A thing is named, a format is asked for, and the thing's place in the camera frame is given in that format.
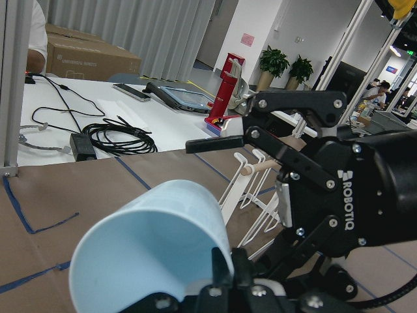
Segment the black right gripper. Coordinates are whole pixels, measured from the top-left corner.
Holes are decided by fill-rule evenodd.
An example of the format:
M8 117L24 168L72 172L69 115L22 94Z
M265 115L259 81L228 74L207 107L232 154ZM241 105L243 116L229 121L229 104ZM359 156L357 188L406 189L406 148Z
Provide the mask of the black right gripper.
M347 97L341 91L260 91L247 106L247 128L266 128L270 112L293 110L320 130L337 125ZM316 252L337 258L363 246L413 240L413 132L321 138L297 151L259 130L249 143L281 165L277 191L289 213L285 230L257 260L263 277L284 280Z

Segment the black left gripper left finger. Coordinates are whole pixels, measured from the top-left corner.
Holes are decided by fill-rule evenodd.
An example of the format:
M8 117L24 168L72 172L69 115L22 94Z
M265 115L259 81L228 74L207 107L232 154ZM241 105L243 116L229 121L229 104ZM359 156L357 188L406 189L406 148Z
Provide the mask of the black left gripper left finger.
M222 251L215 247L212 249L212 288L230 290L233 286L233 277L227 266Z

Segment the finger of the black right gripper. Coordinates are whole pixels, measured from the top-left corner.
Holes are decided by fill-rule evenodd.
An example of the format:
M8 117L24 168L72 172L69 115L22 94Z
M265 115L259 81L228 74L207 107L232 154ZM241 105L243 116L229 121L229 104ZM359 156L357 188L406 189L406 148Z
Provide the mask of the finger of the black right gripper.
M333 174L312 158L283 143L278 137L259 126L250 126L242 134L234 136L189 140L185 148L187 153L202 153L234 149L246 144L266 152L281 165L281 173L277 176L278 181L285 182L293 172L326 193L336 191L336 178Z

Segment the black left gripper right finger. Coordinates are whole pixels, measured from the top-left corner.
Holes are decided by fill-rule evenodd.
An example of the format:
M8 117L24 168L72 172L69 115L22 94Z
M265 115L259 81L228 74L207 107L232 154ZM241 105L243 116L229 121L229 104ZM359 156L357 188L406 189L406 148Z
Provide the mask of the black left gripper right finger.
M260 312L261 287L254 283L253 266L243 248L233 248L233 286L229 292L230 312Z

